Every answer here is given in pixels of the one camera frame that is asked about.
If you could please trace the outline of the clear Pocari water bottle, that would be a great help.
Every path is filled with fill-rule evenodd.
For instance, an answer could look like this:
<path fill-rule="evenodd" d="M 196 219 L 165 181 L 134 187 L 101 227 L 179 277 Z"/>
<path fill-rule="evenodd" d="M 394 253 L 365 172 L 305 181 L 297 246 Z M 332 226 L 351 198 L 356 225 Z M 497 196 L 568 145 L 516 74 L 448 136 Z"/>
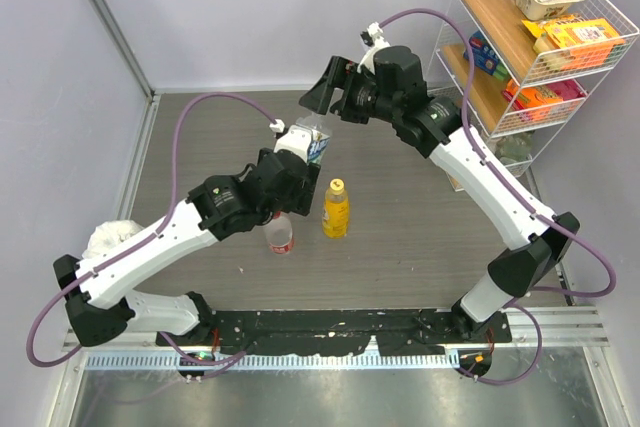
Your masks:
<path fill-rule="evenodd" d="M 308 149 L 308 162 L 316 165 L 322 163 L 323 156 L 332 138 L 332 130 L 326 117 L 311 113 L 306 117 L 296 120 L 296 125 L 307 129 L 311 133 L 311 142 Z"/>

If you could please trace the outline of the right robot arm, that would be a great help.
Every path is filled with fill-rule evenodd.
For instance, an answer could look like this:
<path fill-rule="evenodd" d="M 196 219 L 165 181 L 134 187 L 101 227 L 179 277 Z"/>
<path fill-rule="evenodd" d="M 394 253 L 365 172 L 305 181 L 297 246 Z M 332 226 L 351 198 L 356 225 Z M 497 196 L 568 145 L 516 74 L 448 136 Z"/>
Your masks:
<path fill-rule="evenodd" d="M 378 119 L 423 157 L 454 177 L 491 220 L 506 248 L 451 308 L 457 338 L 472 342 L 490 318 L 529 292 L 562 260 L 580 224 L 556 215 L 495 158 L 475 129 L 463 128 L 449 98 L 431 97 L 419 57 L 406 46 L 383 47 L 362 66 L 334 56 L 301 106 L 346 122 Z"/>

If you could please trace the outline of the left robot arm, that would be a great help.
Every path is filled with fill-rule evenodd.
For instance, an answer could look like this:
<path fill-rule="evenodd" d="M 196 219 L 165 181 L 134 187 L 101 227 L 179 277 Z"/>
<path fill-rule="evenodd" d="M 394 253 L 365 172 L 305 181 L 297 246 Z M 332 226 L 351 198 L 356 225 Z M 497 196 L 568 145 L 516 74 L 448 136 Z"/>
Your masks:
<path fill-rule="evenodd" d="M 166 333 L 180 346 L 202 345 L 214 315 L 190 291 L 170 297 L 138 291 L 149 277 L 183 257 L 249 232 L 278 213 L 308 215 L 321 166 L 288 150 L 264 148 L 235 175 L 214 175 L 172 212 L 108 252 L 54 263 L 65 309 L 79 343 L 96 347 L 125 332 Z"/>

